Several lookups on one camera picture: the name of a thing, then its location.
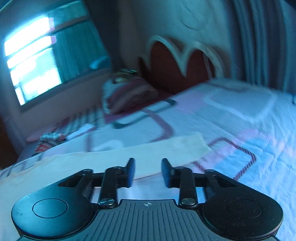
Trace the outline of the white folded cloth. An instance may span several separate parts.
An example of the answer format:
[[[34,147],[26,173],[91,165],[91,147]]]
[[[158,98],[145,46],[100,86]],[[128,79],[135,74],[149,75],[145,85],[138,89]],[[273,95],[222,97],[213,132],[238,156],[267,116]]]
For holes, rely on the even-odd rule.
[[[74,131],[73,133],[67,135],[66,140],[72,140],[74,138],[77,138],[79,136],[84,135],[85,133],[94,131],[96,129],[96,126],[90,124],[90,123],[86,123],[83,126],[81,126],[78,130]]]

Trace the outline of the patterned white pink bedsheet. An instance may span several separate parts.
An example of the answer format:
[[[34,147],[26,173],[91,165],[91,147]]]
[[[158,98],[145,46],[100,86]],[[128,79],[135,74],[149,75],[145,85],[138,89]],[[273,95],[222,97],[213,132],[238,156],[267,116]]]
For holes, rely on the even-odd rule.
[[[200,133],[211,149],[186,164],[216,170],[276,200],[283,209],[280,240],[295,240],[295,104],[290,94],[234,80],[213,80],[155,103],[1,171],[1,180],[47,157],[109,151]],[[1,240],[17,240],[16,201],[45,186],[1,185]],[[177,199],[161,172],[134,177],[122,199]]]

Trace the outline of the window with frame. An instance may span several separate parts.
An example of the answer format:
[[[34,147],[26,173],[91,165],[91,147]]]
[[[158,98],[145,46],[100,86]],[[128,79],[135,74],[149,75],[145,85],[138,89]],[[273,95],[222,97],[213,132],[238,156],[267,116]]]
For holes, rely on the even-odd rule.
[[[111,60],[84,1],[70,1],[11,31],[4,55],[18,104],[84,75],[111,68]]]

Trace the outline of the striped pillow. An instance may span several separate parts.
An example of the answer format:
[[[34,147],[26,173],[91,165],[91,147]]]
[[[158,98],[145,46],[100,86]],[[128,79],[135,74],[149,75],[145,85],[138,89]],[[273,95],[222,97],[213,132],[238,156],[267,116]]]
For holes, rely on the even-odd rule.
[[[102,85],[102,108],[106,114],[119,114],[157,98],[158,91],[141,77],[124,82],[107,80]]]

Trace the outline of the red white headboard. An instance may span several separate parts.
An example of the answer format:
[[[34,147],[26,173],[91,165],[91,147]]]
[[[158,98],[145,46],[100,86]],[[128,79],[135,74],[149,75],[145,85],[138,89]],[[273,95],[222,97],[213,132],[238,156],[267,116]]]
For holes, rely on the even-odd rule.
[[[159,35],[147,41],[138,66],[142,78],[169,94],[225,77],[224,63],[212,47],[193,41],[180,48],[175,40]]]

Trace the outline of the gold dark item on pillow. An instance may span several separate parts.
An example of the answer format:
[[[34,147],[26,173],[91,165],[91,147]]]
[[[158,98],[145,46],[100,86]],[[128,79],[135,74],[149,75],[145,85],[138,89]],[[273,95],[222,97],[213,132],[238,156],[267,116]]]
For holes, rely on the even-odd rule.
[[[117,72],[114,73],[112,83],[122,83],[127,82],[130,79],[133,79],[138,76],[138,72],[133,69],[119,69]]]

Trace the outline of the striped red black cloth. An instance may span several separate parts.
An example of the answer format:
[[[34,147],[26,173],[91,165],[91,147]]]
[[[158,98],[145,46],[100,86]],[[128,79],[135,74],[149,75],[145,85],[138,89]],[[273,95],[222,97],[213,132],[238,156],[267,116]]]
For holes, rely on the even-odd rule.
[[[43,134],[37,144],[37,147],[35,149],[34,155],[41,154],[42,152],[45,152],[57,145],[62,144],[66,141],[66,136],[57,133],[57,132],[50,132]]]

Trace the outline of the grey right curtain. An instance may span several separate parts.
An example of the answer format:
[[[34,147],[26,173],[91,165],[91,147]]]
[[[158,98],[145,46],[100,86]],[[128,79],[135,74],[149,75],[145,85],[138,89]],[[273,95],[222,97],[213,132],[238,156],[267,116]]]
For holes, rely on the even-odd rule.
[[[244,77],[295,94],[295,11],[284,1],[232,1]]]

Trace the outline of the cream peach garment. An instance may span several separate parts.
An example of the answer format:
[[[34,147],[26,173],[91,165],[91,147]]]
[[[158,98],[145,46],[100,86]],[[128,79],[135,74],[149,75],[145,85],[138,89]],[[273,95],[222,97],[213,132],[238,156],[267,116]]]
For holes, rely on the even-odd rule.
[[[135,176],[142,178],[161,171],[161,160],[183,166],[210,152],[200,133],[109,151],[70,153],[47,157],[34,166],[1,180],[1,185],[47,186],[83,169],[102,172],[124,166],[129,158],[136,163]]]

